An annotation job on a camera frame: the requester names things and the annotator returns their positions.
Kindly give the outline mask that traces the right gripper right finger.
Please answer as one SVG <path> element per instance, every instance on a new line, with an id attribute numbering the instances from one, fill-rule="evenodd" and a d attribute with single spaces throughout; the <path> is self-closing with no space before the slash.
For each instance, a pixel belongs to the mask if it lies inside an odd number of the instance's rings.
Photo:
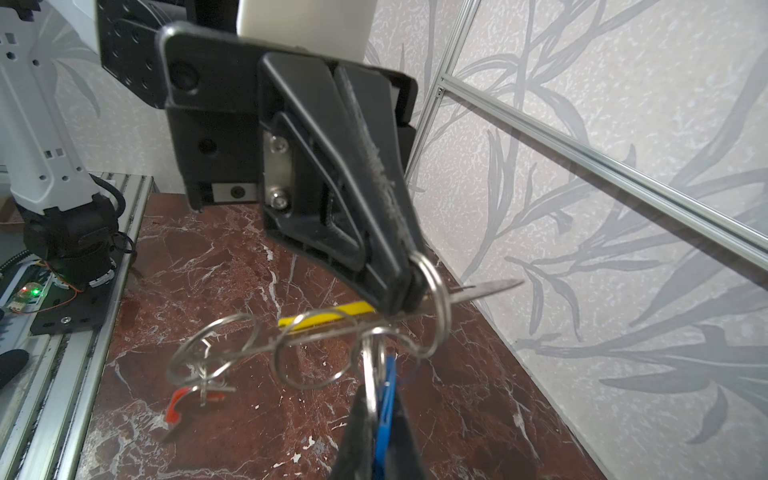
<path id="1" fill-rule="evenodd" d="M 427 472 L 409 418 L 398 392 L 394 394 L 390 438 L 386 453 L 387 480 L 425 480 Z"/>

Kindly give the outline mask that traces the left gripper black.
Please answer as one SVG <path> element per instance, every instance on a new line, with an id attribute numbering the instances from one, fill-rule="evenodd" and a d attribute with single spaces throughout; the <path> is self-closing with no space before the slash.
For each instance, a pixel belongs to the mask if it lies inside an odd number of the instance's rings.
<path id="1" fill-rule="evenodd" d="M 256 203 L 281 188 L 287 208 L 263 208 L 271 239 L 377 311 L 415 311 L 426 247 L 402 165 L 415 139 L 415 80 L 240 37 L 239 2 L 99 1 L 102 66 L 165 110 L 192 209 Z M 286 181 L 264 179 L 259 124 L 288 143 Z"/>

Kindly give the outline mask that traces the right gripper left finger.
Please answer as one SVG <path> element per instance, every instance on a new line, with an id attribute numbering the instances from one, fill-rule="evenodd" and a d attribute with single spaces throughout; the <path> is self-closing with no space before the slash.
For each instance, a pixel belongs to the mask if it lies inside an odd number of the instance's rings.
<path id="1" fill-rule="evenodd" d="M 366 389 L 356 391 L 329 480 L 371 480 L 373 433 L 369 422 Z"/>

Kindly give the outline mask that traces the key with blue tag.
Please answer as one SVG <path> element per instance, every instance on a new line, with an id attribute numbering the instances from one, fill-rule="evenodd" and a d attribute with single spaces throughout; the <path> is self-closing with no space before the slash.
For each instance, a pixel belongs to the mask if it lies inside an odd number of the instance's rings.
<path id="1" fill-rule="evenodd" d="M 395 357 L 370 336 L 362 340 L 362 360 L 367 422 L 371 427 L 372 478 L 384 479 L 396 392 Z"/>

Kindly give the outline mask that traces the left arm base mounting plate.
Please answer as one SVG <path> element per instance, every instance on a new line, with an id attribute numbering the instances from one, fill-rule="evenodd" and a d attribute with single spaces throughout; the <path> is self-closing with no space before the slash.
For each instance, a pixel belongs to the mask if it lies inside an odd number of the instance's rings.
<path id="1" fill-rule="evenodd" d="M 33 336 L 97 330 L 112 318 L 130 258 L 113 253 L 111 273 L 73 289 L 42 261 L 28 257 L 1 279 L 1 319 L 12 326 L 26 321 Z"/>

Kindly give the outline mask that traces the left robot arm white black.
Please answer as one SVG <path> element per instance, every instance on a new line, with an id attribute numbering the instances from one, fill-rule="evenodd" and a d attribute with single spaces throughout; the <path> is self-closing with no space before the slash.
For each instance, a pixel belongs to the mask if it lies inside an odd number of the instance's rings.
<path id="1" fill-rule="evenodd" d="M 415 311 L 405 184 L 417 82 L 367 66 L 372 1 L 54 1 L 102 67 L 165 111 L 194 210 L 257 203 L 269 238 L 377 311 Z M 89 174 L 45 79 L 39 1 L 1 5 L 1 162 L 27 248 L 77 286 L 110 271 L 125 205 Z"/>

